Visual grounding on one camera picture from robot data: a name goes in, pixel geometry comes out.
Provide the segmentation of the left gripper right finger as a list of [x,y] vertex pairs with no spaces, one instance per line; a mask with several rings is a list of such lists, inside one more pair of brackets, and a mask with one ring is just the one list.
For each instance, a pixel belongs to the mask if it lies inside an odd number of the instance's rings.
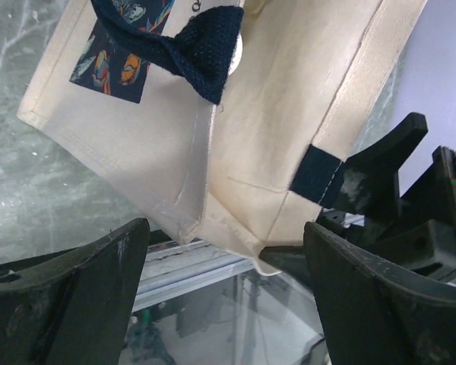
[[456,364],[456,287],[312,222],[303,247],[331,362]]

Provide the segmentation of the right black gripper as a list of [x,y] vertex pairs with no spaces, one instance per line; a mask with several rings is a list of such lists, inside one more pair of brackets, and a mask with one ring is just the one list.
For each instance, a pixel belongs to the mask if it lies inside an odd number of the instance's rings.
[[409,113],[344,164],[334,210],[318,222],[355,246],[419,275],[456,284],[456,153],[436,148],[432,164],[404,193],[398,171],[428,132]]

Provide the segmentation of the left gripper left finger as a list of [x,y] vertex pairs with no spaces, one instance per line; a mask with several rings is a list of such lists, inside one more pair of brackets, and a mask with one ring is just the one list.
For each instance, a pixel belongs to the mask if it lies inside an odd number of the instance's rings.
[[95,242],[0,264],[0,364],[116,364],[150,241],[136,218]]

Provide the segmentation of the beige canvas tote bag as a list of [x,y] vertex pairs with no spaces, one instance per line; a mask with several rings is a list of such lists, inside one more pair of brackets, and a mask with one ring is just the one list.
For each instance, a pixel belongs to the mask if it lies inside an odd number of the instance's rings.
[[298,246],[422,1],[71,1],[18,118],[179,243]]

